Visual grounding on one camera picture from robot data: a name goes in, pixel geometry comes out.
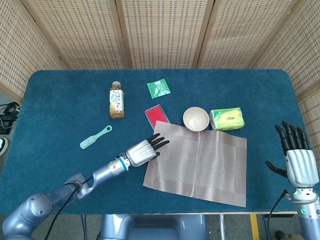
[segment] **blue tablecloth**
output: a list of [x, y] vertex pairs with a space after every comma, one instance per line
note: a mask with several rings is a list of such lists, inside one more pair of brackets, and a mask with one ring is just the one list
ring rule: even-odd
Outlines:
[[[151, 99], [147, 83], [165, 78], [171, 94]], [[109, 117], [109, 89], [120, 81], [123, 119]], [[51, 192], [73, 174], [91, 173], [119, 152], [151, 136], [145, 110], [161, 104], [172, 124], [184, 111], [241, 107], [245, 126], [228, 133], [247, 138], [246, 208], [152, 190], [142, 186], [147, 165], [106, 182], [89, 197], [68, 205], [68, 214], [268, 212], [288, 180], [265, 161], [285, 168], [274, 125], [303, 126], [288, 74], [277, 69], [42, 70], [27, 85], [13, 141], [0, 180], [0, 213], [28, 196]], [[83, 150], [81, 141], [105, 126], [113, 130]], [[286, 199], [277, 211], [294, 211]]]

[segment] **bottle label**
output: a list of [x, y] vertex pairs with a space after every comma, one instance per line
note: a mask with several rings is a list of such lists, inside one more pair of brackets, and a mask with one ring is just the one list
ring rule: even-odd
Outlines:
[[124, 92], [122, 90], [110, 91], [110, 111], [124, 110]]

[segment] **red card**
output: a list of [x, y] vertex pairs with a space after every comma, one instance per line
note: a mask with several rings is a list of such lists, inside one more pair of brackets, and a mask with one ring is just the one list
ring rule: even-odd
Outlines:
[[149, 108], [144, 113], [145, 113], [145, 116], [148, 119], [152, 129], [155, 129], [157, 121], [170, 123], [164, 110], [160, 106], [160, 104], [158, 104], [152, 108]]

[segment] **bottle cap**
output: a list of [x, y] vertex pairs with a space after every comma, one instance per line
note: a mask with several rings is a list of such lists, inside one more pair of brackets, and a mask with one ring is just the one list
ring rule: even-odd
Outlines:
[[113, 85], [119, 85], [120, 87], [121, 87], [121, 83], [119, 82], [119, 81], [114, 81], [113, 83], [112, 83], [112, 86]]

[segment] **green packet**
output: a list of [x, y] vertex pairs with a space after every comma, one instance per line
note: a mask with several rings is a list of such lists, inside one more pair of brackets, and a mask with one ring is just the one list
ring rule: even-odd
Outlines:
[[214, 130], [240, 129], [245, 125], [240, 107], [211, 110], [209, 118]]
[[171, 93], [167, 85], [167, 82], [164, 78], [160, 79], [159, 81], [147, 83], [147, 86], [148, 86], [151, 98], [153, 99]]

